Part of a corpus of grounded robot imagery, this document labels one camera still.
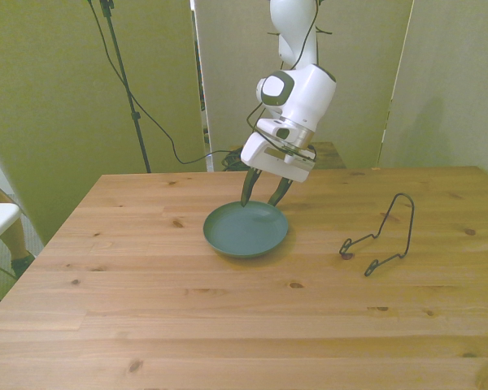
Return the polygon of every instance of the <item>wood knot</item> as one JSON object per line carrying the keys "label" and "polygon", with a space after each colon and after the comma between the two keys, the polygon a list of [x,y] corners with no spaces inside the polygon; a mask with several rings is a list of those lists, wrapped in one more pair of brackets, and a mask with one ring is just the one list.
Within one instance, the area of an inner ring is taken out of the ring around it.
{"label": "wood knot", "polygon": [[464,199],[463,197],[461,197],[460,195],[458,195],[456,193],[448,193],[448,195],[450,195],[454,199]]}
{"label": "wood knot", "polygon": [[290,287],[291,288],[304,288],[305,286],[301,283],[298,283],[298,282],[291,282]]}
{"label": "wood knot", "polygon": [[136,372],[137,370],[140,370],[141,367],[143,367],[143,360],[136,359],[130,363],[129,371]]}

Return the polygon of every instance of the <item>floor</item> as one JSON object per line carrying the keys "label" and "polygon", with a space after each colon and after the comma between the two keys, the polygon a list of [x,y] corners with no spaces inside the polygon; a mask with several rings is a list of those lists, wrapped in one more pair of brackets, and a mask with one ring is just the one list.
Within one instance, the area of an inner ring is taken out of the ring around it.
{"label": "floor", "polygon": [[[10,195],[10,197],[16,201],[14,195]],[[43,249],[43,244],[34,231],[34,227],[29,222],[28,218],[25,215],[22,215],[21,219],[22,224],[24,225],[25,244],[27,246],[27,250],[34,255],[38,255]],[[11,255],[9,254],[9,250],[7,250],[7,247],[0,241],[0,267],[12,273],[10,260]],[[15,281],[11,277],[0,271],[0,298],[3,298],[7,294],[14,283]]]}

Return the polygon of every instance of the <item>wire stand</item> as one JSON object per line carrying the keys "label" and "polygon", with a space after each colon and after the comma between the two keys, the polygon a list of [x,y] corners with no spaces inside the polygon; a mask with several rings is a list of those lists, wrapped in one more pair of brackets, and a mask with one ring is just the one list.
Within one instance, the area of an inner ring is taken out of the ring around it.
{"label": "wire stand", "polygon": [[407,238],[407,248],[405,249],[405,253],[404,254],[400,254],[400,253],[397,253],[395,254],[394,256],[390,256],[389,258],[383,260],[382,262],[378,261],[377,259],[376,260],[373,260],[373,262],[371,262],[370,266],[368,266],[367,270],[365,270],[365,273],[364,275],[365,276],[370,276],[374,270],[376,268],[378,268],[379,266],[385,264],[386,262],[389,262],[390,260],[392,260],[393,258],[404,258],[405,256],[407,256],[407,253],[408,253],[408,248],[410,247],[410,238],[411,238],[411,235],[412,235],[412,225],[414,223],[414,211],[416,209],[416,206],[414,205],[414,201],[412,200],[412,198],[410,196],[408,196],[406,193],[397,193],[395,196],[394,196],[394,199],[392,200],[392,203],[390,203],[390,207],[388,209],[388,211],[386,212],[385,214],[385,218],[383,219],[383,222],[381,223],[381,226],[380,226],[380,229],[377,231],[377,234],[374,235],[374,234],[369,234],[365,237],[362,237],[356,241],[353,242],[352,239],[350,238],[347,238],[345,240],[345,242],[343,243],[342,247],[340,248],[339,250],[339,253],[343,256],[345,254],[348,254],[347,253],[347,250],[354,244],[357,244],[359,243],[360,241],[363,241],[369,237],[372,237],[374,239],[378,238],[381,234],[381,230],[383,229],[383,225],[385,225],[385,221],[387,220],[387,218],[389,218],[389,214],[390,214],[390,211],[392,210],[392,206],[394,205],[394,203],[396,202],[396,199],[398,197],[405,197],[406,199],[408,199],[412,205],[412,213],[411,213],[411,216],[410,216],[410,223],[408,225],[408,238]]}
{"label": "wire stand", "polygon": [[120,48],[117,45],[117,39],[115,38],[115,33],[114,33],[114,26],[112,25],[111,8],[114,8],[114,2],[112,0],[99,0],[99,2],[101,3],[103,16],[105,16],[105,18],[107,18],[108,28],[111,31],[112,43],[114,44],[115,54],[117,55],[117,61],[118,61],[118,63],[120,63],[120,71],[121,71],[121,75],[123,77],[124,87],[127,91],[127,97],[129,98],[129,104],[130,104],[130,110],[132,112],[133,124],[136,127],[137,138],[139,139],[139,146],[141,146],[141,153],[143,155],[143,159],[145,160],[146,173],[151,173],[150,163],[148,162],[148,157],[146,156],[146,149],[145,149],[145,143],[143,141],[143,135],[141,133],[141,128],[139,127],[139,119],[141,118],[141,114],[139,114],[139,112],[137,112],[133,106],[133,99],[132,99],[132,93],[130,92],[130,88],[129,88],[129,81],[127,80],[127,75],[124,72]]}

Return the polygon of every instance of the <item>black wire stand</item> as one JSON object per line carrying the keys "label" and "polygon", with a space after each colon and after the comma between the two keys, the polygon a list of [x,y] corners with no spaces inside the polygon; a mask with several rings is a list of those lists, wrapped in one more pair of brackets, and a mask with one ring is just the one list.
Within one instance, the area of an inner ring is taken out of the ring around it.
{"label": "black wire stand", "polygon": [[371,264],[368,266],[367,270],[365,270],[365,273],[364,273],[365,276],[370,276],[374,272],[374,270],[376,270],[376,268],[378,268],[379,266],[382,266],[386,262],[389,262],[393,258],[404,258],[405,256],[407,256],[408,249],[410,248],[410,239],[412,236],[412,225],[414,224],[414,211],[416,210],[416,205],[414,204],[414,201],[412,200],[412,198],[409,195],[407,195],[406,193],[397,193],[394,196],[392,203],[390,203],[390,207],[389,207],[388,211],[386,212],[385,218],[383,219],[383,222],[381,222],[380,229],[377,231],[376,235],[371,233],[371,234],[368,234],[367,236],[362,237],[356,241],[353,241],[352,239],[347,238],[339,250],[339,253],[342,255],[342,257],[344,257],[344,255],[350,254],[350,253],[347,253],[347,250],[349,250],[349,248],[352,245],[357,244],[363,240],[366,240],[369,237],[372,237],[374,239],[378,238],[381,234],[381,230],[383,229],[383,225],[385,225],[385,221],[387,220],[387,218],[389,218],[389,214],[390,214],[390,211],[392,210],[392,206],[395,204],[396,199],[398,199],[398,197],[405,197],[406,199],[408,199],[410,201],[410,203],[412,205],[412,212],[410,215],[410,223],[408,224],[407,248],[405,249],[405,252],[403,254],[397,253],[394,256],[390,256],[389,258],[383,260],[382,262],[380,262],[377,259],[373,260],[373,262],[371,262]]}

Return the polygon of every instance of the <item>plate rim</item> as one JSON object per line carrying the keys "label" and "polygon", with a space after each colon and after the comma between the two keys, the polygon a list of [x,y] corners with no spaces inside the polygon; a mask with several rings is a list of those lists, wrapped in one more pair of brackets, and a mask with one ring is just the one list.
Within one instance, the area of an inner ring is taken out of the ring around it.
{"label": "plate rim", "polygon": [[203,235],[204,235],[204,238],[206,240],[206,242],[217,252],[217,253],[220,253],[220,254],[224,254],[226,256],[230,256],[232,258],[257,258],[258,256],[262,256],[270,251],[272,251],[273,249],[275,249],[278,245],[280,245],[282,243],[282,241],[285,239],[285,237],[287,236],[287,233],[289,231],[289,221],[287,220],[286,216],[284,215],[284,213],[276,208],[275,206],[273,205],[270,205],[268,203],[265,203],[263,201],[249,201],[248,202],[248,205],[249,204],[255,204],[255,205],[261,205],[261,206],[266,206],[267,208],[269,208],[270,210],[273,208],[274,210],[276,210],[280,216],[283,218],[284,222],[285,222],[285,233],[283,235],[283,237],[270,249],[266,249],[262,252],[259,252],[259,253],[251,253],[251,254],[238,254],[238,253],[230,253],[230,252],[227,252],[225,250],[222,250],[222,249],[219,249],[217,248],[216,246],[214,246],[210,240],[208,240],[208,236],[206,234],[207,232],[207,222],[208,220],[210,219],[210,217],[212,217],[214,215],[215,212],[217,211],[220,211],[220,209],[223,209],[225,207],[230,207],[230,206],[233,206],[235,204],[238,204],[240,206],[240,202],[239,201],[231,201],[230,203],[226,203],[222,206],[219,206],[217,207],[216,209],[214,209],[207,217],[206,219],[204,220],[204,224],[203,224]]}

